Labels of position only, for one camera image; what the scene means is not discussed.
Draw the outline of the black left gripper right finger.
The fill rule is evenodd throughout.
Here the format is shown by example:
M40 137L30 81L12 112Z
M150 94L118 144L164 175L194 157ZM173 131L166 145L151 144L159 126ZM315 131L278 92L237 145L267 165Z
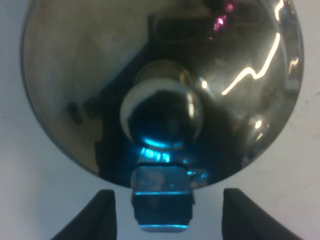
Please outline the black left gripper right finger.
M223 191L221 222L224 240L299 240L238 188Z

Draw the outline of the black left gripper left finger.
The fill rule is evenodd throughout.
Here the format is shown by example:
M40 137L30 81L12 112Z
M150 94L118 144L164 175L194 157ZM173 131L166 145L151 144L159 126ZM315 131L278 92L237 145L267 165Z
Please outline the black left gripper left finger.
M116 198L113 190L100 190L54 240L116 240Z

